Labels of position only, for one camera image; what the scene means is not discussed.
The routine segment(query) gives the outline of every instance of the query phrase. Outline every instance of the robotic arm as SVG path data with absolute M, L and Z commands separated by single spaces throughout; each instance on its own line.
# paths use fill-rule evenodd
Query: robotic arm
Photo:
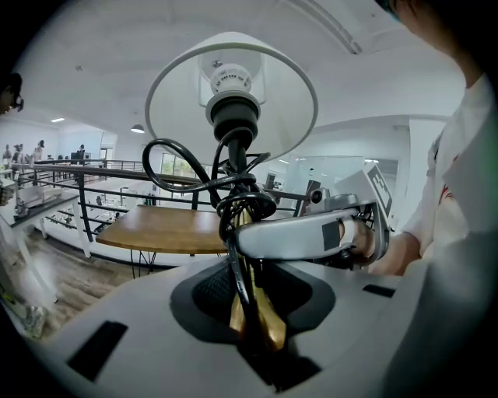
M 272 260 L 309 260 L 350 256 L 354 249 L 355 221 L 371 220 L 375 232 L 375 251 L 361 259 L 362 266 L 379 260 L 387 251 L 389 227 L 387 214 L 391 195 L 380 170 L 367 165 L 364 170 L 344 179 L 336 188 L 354 194 L 331 197 L 325 188 L 311 193 L 311 203 L 303 217 L 263 221 L 244 225 L 235 231 L 237 249 L 245 256 Z M 340 233 L 340 224 L 344 233 Z

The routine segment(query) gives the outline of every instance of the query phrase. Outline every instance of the black cable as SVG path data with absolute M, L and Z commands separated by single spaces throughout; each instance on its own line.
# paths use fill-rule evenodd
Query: black cable
M 230 259 L 230 266 L 233 271 L 235 283 L 237 286 L 237 294 L 240 298 L 240 303 L 244 310 L 246 317 L 247 331 L 250 331 L 251 340 L 253 341 L 256 351 L 263 350 L 265 341 L 261 332 L 261 325 L 258 318 L 258 305 L 254 298 L 251 286 L 251 278 L 249 277 L 248 270 L 242 267 L 237 253 L 237 246 L 235 244 L 235 236 L 233 232 L 236 226 L 234 225 L 236 218 L 244 210 L 248 210 L 253 222 L 261 221 L 264 218 L 274 214 L 277 209 L 277 204 L 273 197 L 265 193 L 257 184 L 256 177 L 249 174 L 255 166 L 264 162 L 269 158 L 269 153 L 245 155 L 246 158 L 255 156 L 252 162 L 244 167 L 240 173 L 236 173 L 228 160 L 219 161 L 223 147 L 228 146 L 228 143 L 233 139 L 240 137 L 240 132 L 251 132 L 247 127 L 236 127 L 229 131 L 220 140 L 214 159 L 212 162 L 211 179 L 202 167 L 201 163 L 192 155 L 188 149 L 182 144 L 167 139 L 156 139 L 151 141 L 144 149 L 142 162 L 143 169 L 147 176 L 154 182 L 155 185 L 176 193 L 191 193 L 207 190 L 211 195 L 211 205 L 216 209 L 219 220 L 219 236 L 228 248 L 228 255 Z M 150 151 L 156 145 L 162 145 L 167 148 L 172 148 L 177 152 L 197 173 L 201 183 L 189 187 L 175 187 L 173 184 L 162 181 L 153 171 L 150 166 L 149 156 Z M 219 169 L 226 173 L 225 177 L 218 178 Z M 225 198 L 218 195 L 216 188 L 231 186 L 230 193 Z

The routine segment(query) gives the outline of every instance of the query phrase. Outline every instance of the metal railing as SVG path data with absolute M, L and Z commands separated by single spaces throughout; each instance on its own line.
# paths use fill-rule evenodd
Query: metal railing
M 126 161 L 126 160 L 101 160 L 101 159 L 77 159 L 77 160 L 45 160 L 41 162 L 35 162 L 34 165 L 30 166 L 27 164 L 12 164 L 14 172 L 16 172 L 17 183 L 19 188 L 22 189 L 27 184 L 31 183 L 33 185 L 40 186 L 53 186 L 61 187 L 69 190 L 78 190 L 79 192 L 79 205 L 81 207 L 81 215 L 78 215 L 83 220 L 84 230 L 86 236 L 90 242 L 93 241 L 93 235 L 98 235 L 98 232 L 90 228 L 89 223 L 95 222 L 100 225 L 96 228 L 100 231 L 105 228 L 105 226 L 112 224 L 108 220 L 100 220 L 97 218 L 91 218 L 88 216 L 87 208 L 97 208 L 105 211 L 115 211 L 119 213 L 126 213 L 128 209 L 126 208 L 114 208 L 111 206 L 106 206 L 105 204 L 91 204 L 86 201 L 86 193 L 98 193 L 106 195 L 115 195 L 121 197 L 136 197 L 141 199 L 148 199 L 151 201 L 166 201 L 166 202 L 176 202 L 190 204 L 192 210 L 197 210 L 200 204 L 209 205 L 211 204 L 207 201 L 199 200 L 199 192 L 195 192 L 191 195 L 191 199 L 178 198 L 178 197 L 164 197 L 155 195 L 143 195 L 143 194 L 133 194 L 131 192 L 118 192 L 113 190 L 102 190 L 93 187 L 89 187 L 91 183 L 100 182 L 107 180 L 109 178 L 121 178 L 127 180 L 141 180 L 150 181 L 147 175 L 143 172 L 143 167 L 141 162 Z M 182 176 L 171 176 L 166 174 L 159 174 L 158 177 L 167 182 L 180 184 L 181 186 L 189 186 L 193 184 L 200 183 L 200 180 Z M 277 201 L 279 199 L 291 199 L 296 201 L 296 206 L 294 208 L 278 208 L 280 211 L 292 211 L 293 217 L 299 215 L 301 204 L 305 200 L 304 195 L 298 194 L 288 194 L 286 192 L 280 192 L 277 190 L 265 190 L 270 193 Z M 68 217 L 75 217 L 70 211 L 58 211 L 63 215 Z M 52 222 L 61 224 L 70 229 L 76 229 L 74 225 L 70 225 L 67 222 L 57 220 L 54 217 L 47 217 Z

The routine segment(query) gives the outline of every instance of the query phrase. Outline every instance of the window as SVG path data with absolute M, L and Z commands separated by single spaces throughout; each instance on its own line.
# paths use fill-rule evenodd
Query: window
M 174 176 L 195 178 L 195 172 L 187 161 L 176 158 L 174 161 Z
M 174 155 L 163 153 L 163 164 L 161 166 L 161 174 L 173 175 Z
M 211 176 L 212 167 L 210 165 L 202 165 L 208 176 Z M 161 164 L 161 174 L 170 176 L 180 176 L 189 178 L 198 178 L 195 171 L 191 168 L 187 161 L 171 155 L 163 153 L 163 162 Z

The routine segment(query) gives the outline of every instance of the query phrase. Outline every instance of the wooden table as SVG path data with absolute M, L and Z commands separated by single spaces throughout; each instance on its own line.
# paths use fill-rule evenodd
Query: wooden table
M 215 212 L 140 204 L 105 228 L 96 241 L 150 253 L 226 253 L 218 228 Z

